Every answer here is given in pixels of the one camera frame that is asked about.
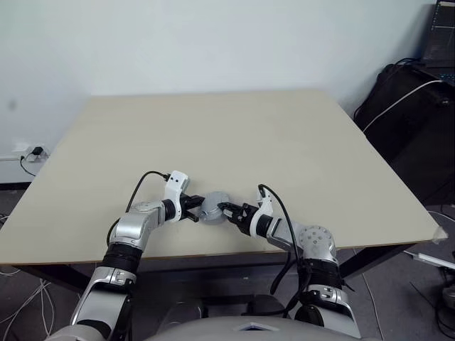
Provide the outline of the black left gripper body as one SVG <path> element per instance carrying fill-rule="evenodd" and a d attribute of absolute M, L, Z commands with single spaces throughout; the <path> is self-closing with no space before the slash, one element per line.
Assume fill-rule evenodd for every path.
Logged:
<path fill-rule="evenodd" d="M 188 206 L 188 198 L 189 197 L 190 196 L 187 195 L 187 194 L 184 194 L 184 193 L 180 194 L 179 202 L 180 202 L 180 206 L 181 206 L 181 217 L 180 217 L 181 220 L 185 219 L 184 218 L 184 212 L 186 210 L 190 211 L 190 209 L 191 209 L 191 207 Z"/>

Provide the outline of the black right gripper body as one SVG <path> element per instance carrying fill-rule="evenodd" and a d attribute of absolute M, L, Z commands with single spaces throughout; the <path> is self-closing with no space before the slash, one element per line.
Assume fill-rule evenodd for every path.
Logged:
<path fill-rule="evenodd" d="M 247 203 L 242 206 L 231 204 L 230 212 L 230 222 L 236 225 L 243 234 L 250 235 L 250 225 L 255 215 L 255 207 Z"/>

